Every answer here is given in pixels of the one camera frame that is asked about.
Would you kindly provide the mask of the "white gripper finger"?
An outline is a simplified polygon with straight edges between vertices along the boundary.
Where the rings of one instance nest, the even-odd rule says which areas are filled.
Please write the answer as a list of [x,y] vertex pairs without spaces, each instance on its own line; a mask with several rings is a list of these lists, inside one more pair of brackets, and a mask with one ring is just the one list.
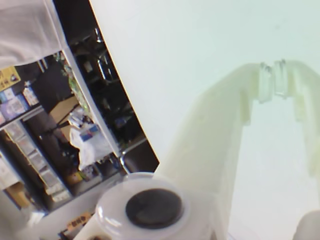
[[272,69],[246,64],[202,93],[154,172],[130,172],[101,195],[79,240],[225,239],[242,132]]
[[320,74],[300,61],[276,61],[274,93],[292,98],[295,119],[302,124],[307,168],[320,176]]

